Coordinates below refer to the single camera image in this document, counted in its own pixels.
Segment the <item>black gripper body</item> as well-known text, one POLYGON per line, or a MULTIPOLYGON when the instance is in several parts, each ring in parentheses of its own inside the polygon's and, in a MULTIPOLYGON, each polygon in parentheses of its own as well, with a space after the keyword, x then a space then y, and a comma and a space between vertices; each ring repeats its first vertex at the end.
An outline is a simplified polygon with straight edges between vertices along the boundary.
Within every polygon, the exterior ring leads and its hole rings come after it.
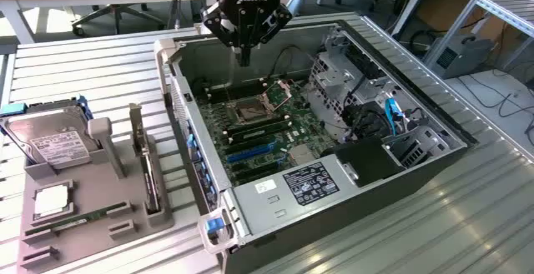
POLYGON ((280 0, 219 0, 219 8, 234 25, 231 46, 251 48, 267 43, 280 30, 280 0))

